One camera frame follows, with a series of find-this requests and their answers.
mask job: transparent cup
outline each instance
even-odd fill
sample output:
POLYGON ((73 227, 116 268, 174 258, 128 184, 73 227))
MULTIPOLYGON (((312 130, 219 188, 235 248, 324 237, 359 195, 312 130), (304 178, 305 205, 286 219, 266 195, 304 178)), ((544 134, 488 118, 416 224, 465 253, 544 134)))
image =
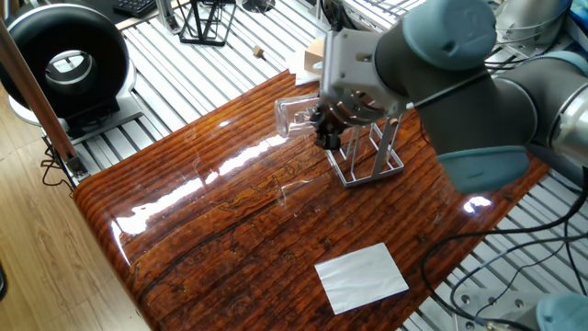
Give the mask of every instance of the transparent cup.
POLYGON ((316 111, 319 101, 317 94, 277 100, 274 116, 279 135, 288 138, 314 133, 311 114, 316 111))

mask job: wooden table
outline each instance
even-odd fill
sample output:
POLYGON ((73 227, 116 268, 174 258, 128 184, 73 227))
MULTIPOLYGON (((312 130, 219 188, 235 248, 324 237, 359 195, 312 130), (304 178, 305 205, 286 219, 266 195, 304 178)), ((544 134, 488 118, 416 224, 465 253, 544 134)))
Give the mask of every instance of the wooden table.
MULTIPOLYGON (((426 248, 492 229, 548 168, 484 195, 455 191, 414 112, 397 138, 405 170, 344 188, 308 137, 285 142, 273 105, 316 91, 286 73, 85 180, 75 202, 143 316, 156 330, 393 330, 428 296, 426 248), (408 292, 334 316, 314 265, 385 243, 408 292)), ((435 284, 476 240, 430 263, 435 284)))

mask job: keyboard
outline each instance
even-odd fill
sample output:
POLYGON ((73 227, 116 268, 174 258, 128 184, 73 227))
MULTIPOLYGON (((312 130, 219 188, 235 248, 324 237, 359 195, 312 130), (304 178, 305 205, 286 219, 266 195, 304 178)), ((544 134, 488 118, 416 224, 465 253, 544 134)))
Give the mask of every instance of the keyboard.
POLYGON ((118 0, 112 9, 132 17, 142 17, 156 7, 155 0, 118 0))

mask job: white paper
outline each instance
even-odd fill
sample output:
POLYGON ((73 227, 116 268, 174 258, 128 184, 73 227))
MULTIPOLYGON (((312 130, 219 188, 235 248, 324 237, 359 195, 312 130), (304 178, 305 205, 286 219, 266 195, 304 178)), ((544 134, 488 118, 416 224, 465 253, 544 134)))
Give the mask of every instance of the white paper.
POLYGON ((314 266, 335 314, 408 290, 383 243, 314 266))

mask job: wire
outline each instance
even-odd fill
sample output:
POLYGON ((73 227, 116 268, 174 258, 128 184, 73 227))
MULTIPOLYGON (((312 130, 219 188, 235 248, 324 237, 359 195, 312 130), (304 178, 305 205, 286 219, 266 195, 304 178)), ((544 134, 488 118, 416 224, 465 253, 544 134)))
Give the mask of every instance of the wire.
POLYGON ((431 145, 431 142, 429 142, 429 140, 426 138, 426 135, 424 134, 423 121, 420 120, 420 123, 421 123, 420 124, 421 128, 419 129, 419 131, 421 132, 421 138, 423 138, 423 140, 426 144, 431 145))
MULTIPOLYGON (((521 244, 521 245, 515 245, 513 247, 510 247, 509 249, 505 250, 501 254, 499 254, 496 257, 492 258, 491 260, 485 262, 481 266, 473 269, 464 278, 462 278, 461 280, 459 280, 458 283, 456 283, 456 285, 453 287, 453 289, 451 289, 451 294, 449 295, 449 299, 451 300, 451 303, 453 304, 453 307, 455 307, 456 310, 458 310, 460 312, 460 315, 466 314, 466 315, 471 316, 466 311, 464 311, 463 308, 459 307, 458 303, 455 300, 455 293, 458 290, 459 286, 461 286, 464 283, 464 281, 466 281, 469 278, 471 278, 472 276, 474 276, 476 273, 478 273, 478 271, 480 271, 480 270, 488 267, 492 262, 494 262, 494 261, 496 261, 496 260, 498 260, 498 259, 500 259, 502 257, 505 257, 509 253, 512 253, 515 250, 522 249, 522 248, 525 248, 525 247, 530 246, 530 245, 539 245, 539 244, 547 244, 547 243, 555 243, 555 242, 570 243, 570 242, 574 242, 574 241, 577 241, 577 240, 580 240, 580 239, 584 239, 584 238, 588 238, 588 233, 581 234, 581 235, 576 235, 576 236, 573 236, 573 237, 560 237, 560 238, 541 239, 541 240, 536 240, 536 241, 532 241, 532 242, 528 242, 528 243, 524 243, 524 244, 521 244)), ((474 321, 476 321, 476 323, 479 323, 481 325, 484 325, 486 322, 497 322, 497 320, 491 319, 491 318, 480 318, 480 317, 475 317, 475 316, 472 316, 472 317, 473 317, 474 321)), ((515 325, 511 321, 507 321, 507 323, 505 323, 505 322, 497 322, 497 323, 508 324, 508 325, 512 325, 512 326, 521 328, 521 326, 515 325)), ((527 326, 524 326, 524 325, 523 325, 523 327, 521 329, 523 329, 523 330, 531 330, 530 328, 528 328, 527 326)))
POLYGON ((60 182, 58 183, 49 183, 47 181, 47 175, 49 174, 49 170, 51 169, 60 169, 62 170, 62 167, 60 166, 60 163, 58 161, 58 157, 57 154, 55 153, 55 150, 53 149, 52 146, 47 147, 47 149, 45 150, 45 155, 47 155, 50 160, 42 160, 40 162, 40 167, 41 168, 45 168, 45 173, 43 174, 43 185, 45 186, 49 186, 49 187, 56 187, 56 186, 60 186, 61 184, 65 184, 65 186, 70 190, 70 198, 73 196, 74 194, 74 187, 65 179, 62 179, 60 182))
POLYGON ((553 253, 549 254, 549 256, 547 256, 547 257, 545 257, 545 258, 543 258, 543 259, 541 259, 541 260, 539 260, 538 262, 535 262, 535 263, 533 263, 533 264, 527 264, 527 265, 524 265, 524 266, 522 266, 522 267, 518 268, 518 269, 516 270, 516 272, 514 273, 514 276, 513 276, 513 278, 511 279, 511 281, 508 283, 508 285, 506 285, 506 288, 504 289, 504 291, 503 291, 502 293, 500 293, 500 295, 498 295, 498 297, 496 297, 496 298, 495 298, 495 299, 494 299, 492 302, 489 302, 489 303, 488 303, 488 304, 486 304, 485 306, 481 307, 481 308, 480 308, 480 310, 479 310, 479 311, 476 313, 476 315, 475 315, 475 316, 476 316, 476 317, 478 317, 478 315, 479 315, 479 314, 480 314, 482 311, 484 311, 486 308, 488 308, 488 307, 490 307, 490 306, 494 305, 494 303, 495 303, 495 302, 498 302, 498 300, 499 300, 500 298, 502 298, 502 297, 503 297, 503 296, 504 296, 504 295, 505 295, 505 294, 508 292, 508 290, 511 288, 511 286, 513 286, 513 283, 515 282, 516 276, 518 276, 518 274, 519 274, 521 271, 523 271, 523 269, 524 269, 524 268, 531 268, 531 267, 534 267, 534 266, 540 265, 541 263, 543 263, 543 262, 545 262, 545 261, 549 260, 550 258, 552 258, 552 257, 556 256, 556 255, 557 255, 557 254, 560 252, 560 250, 561 250, 563 247, 564 247, 564 244, 561 244, 560 248, 558 248, 558 249, 557 249, 555 252, 553 252, 553 253))
MULTIPOLYGON (((563 226, 563 236, 565 238, 568 237, 568 226, 569 225, 570 225, 570 222, 566 222, 566 224, 563 226)), ((578 271, 578 267, 576 267, 576 262, 573 260, 573 256, 571 255, 570 242, 566 242, 565 246, 566 246, 566 252, 568 253, 568 259, 570 260, 571 269, 573 270, 573 273, 576 276, 576 279, 578 280, 578 285, 580 285, 580 290, 582 290, 582 294, 584 296, 586 296, 587 295, 586 288, 584 287, 582 277, 580 277, 580 271, 578 271)))
MULTIPOLYGON (((467 318, 469 320, 475 321, 476 323, 480 324, 480 325, 484 325, 487 321, 493 321, 496 323, 501 323, 501 324, 507 324, 507 325, 512 325, 514 327, 519 327, 522 330, 530 330, 528 327, 524 326, 524 325, 520 325, 516 322, 511 322, 511 321, 505 321, 505 320, 498 320, 498 319, 493 319, 493 320, 489 320, 489 319, 484 319, 484 318, 480 318, 480 317, 476 317, 473 316, 472 314, 468 314, 467 312, 465 312, 463 309, 459 308, 456 304, 455 304, 455 300, 453 298, 451 298, 451 302, 453 303, 453 305, 447 303, 445 300, 443 300, 443 298, 441 298, 433 289, 433 285, 431 284, 431 282, 429 281, 429 279, 426 277, 426 262, 428 260, 428 258, 433 254, 433 252, 435 252, 439 247, 454 241, 454 240, 458 240, 458 239, 463 239, 463 238, 470 238, 470 237, 480 237, 483 235, 494 235, 494 234, 530 234, 533 232, 537 232, 537 231, 542 231, 542 230, 547 230, 547 229, 551 229, 555 226, 558 226, 562 223, 567 222, 571 216, 573 216, 574 214, 576 214, 581 206, 586 202, 586 198, 588 197, 588 168, 583 167, 582 168, 583 171, 583 185, 582 185, 582 194, 580 194, 578 196, 578 199, 576 199, 576 201, 574 201, 574 203, 571 205, 570 210, 563 216, 559 217, 558 220, 552 222, 552 223, 547 223, 547 224, 543 224, 543 225, 539 225, 539 226, 535 226, 532 228, 527 228, 527 229, 511 229, 511 230, 492 230, 492 231, 483 231, 483 232, 477 232, 477 233, 470 233, 470 234, 457 234, 457 235, 453 235, 450 236, 448 238, 445 238, 439 242, 437 242, 436 244, 433 244, 431 247, 429 247, 429 249, 424 253, 423 256, 423 260, 421 261, 421 277, 423 278, 423 282, 424 282, 424 286, 431 292, 431 298, 437 302, 439 305, 443 306, 444 308, 446 308, 449 312, 456 314, 458 316, 467 318)), ((582 239, 584 237, 586 237, 588 234, 584 234, 582 236, 580 236, 580 238, 578 239, 582 239)), ((542 240, 542 241, 536 241, 535 243, 531 243, 532 245, 536 244, 536 243, 546 243, 546 242, 553 242, 553 241, 565 241, 565 240, 573 240, 576 237, 570 237, 570 238, 555 238, 555 239, 551 239, 551 240, 542 240)), ((520 249, 522 247, 527 246, 529 243, 525 244, 525 245, 520 245, 518 246, 517 249, 520 249)), ((508 253, 510 253, 512 251, 512 248, 507 250, 505 253, 503 253, 502 255, 500 255, 497 258, 502 257, 503 255, 506 255, 508 253)), ((490 262, 484 264, 484 267, 490 263, 492 263, 495 259, 491 260, 490 262)), ((480 268, 477 268, 476 270, 474 270, 473 273, 471 273, 471 275, 473 275, 475 272, 477 272, 480 268)))
POLYGON ((568 184, 564 183, 563 181, 561 181, 561 179, 552 176, 551 178, 553 178, 553 180, 557 181, 558 183, 560 183, 560 185, 562 185, 564 188, 566 188, 567 190, 570 190, 571 192, 575 193, 575 194, 580 194, 582 193, 581 190, 577 189, 577 188, 573 188, 571 186, 569 186, 568 184))

